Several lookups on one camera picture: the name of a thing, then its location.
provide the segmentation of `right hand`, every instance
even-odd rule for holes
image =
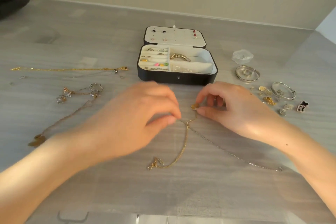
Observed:
[[[290,125],[242,86],[226,82],[208,84],[197,95],[196,103],[200,104],[205,98],[208,106],[197,108],[200,115],[250,139],[270,143],[272,134]],[[226,104],[226,111],[213,107],[215,99],[217,106]]]

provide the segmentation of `silver chain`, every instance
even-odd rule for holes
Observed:
[[[240,159],[241,161],[244,161],[245,163],[251,165],[251,166],[254,166],[254,167],[259,167],[259,168],[262,168],[262,169],[266,169],[266,170],[271,170],[271,171],[278,171],[278,172],[281,172],[283,170],[282,167],[278,167],[277,169],[272,169],[272,168],[268,168],[268,167],[264,167],[264,166],[259,166],[259,165],[256,165],[252,162],[249,162],[249,161],[246,161],[242,158],[239,158],[237,155],[231,153],[231,152],[228,152],[227,150],[224,150],[223,148],[221,148],[220,146],[218,146],[217,144],[213,143],[212,141],[210,141],[208,138],[204,137],[203,135],[201,135],[200,133],[198,133],[196,130],[194,130],[192,127],[189,127],[189,129],[191,129],[196,135],[202,137],[204,140],[208,141],[209,143],[211,143],[212,145],[216,146],[218,149],[224,151],[225,153],[227,154],[230,154],[231,156],[237,158],[237,159]]]

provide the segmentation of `forearm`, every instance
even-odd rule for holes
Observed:
[[[66,138],[52,138],[0,173],[0,223],[21,224],[58,186],[83,168]]]
[[[288,156],[336,216],[336,157],[292,125],[270,144]]]

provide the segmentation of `plastic container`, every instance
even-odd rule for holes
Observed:
[[[239,65],[249,63],[253,58],[253,54],[248,50],[235,51],[232,55],[232,60]]]

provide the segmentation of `jewelry box lid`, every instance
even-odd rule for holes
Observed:
[[[144,44],[167,44],[205,48],[202,33],[195,29],[149,26],[146,28]]]

